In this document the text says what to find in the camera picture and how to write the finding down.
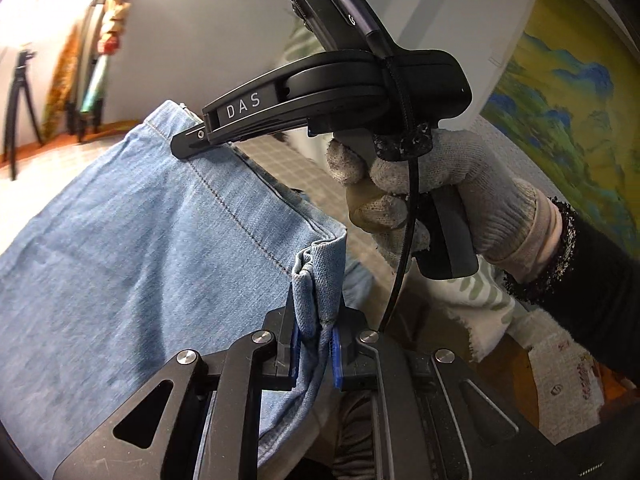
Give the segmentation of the right forearm black sleeve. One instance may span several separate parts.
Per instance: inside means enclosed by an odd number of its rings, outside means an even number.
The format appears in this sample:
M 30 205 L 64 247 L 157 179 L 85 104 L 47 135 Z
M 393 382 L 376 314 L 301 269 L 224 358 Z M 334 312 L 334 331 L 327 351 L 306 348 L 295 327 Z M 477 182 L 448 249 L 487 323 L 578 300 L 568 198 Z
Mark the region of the right forearm black sleeve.
M 639 382 L 639 261 L 552 200 L 560 214 L 555 251 L 536 278 L 506 276 L 516 299 L 548 312 L 574 341 L 634 384 Z

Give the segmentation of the right gloved hand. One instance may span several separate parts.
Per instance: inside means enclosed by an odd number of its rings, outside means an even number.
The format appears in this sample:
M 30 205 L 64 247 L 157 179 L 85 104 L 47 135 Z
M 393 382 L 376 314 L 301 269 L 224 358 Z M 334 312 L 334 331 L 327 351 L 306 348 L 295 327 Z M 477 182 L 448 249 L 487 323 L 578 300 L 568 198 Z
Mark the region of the right gloved hand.
M 408 162 L 376 157 L 361 133 L 333 139 L 330 174 L 344 186 L 350 221 L 393 266 L 408 252 L 431 280 L 466 278 L 484 258 L 520 283 L 555 251 L 560 214 L 469 131 L 436 130 L 428 153 Z

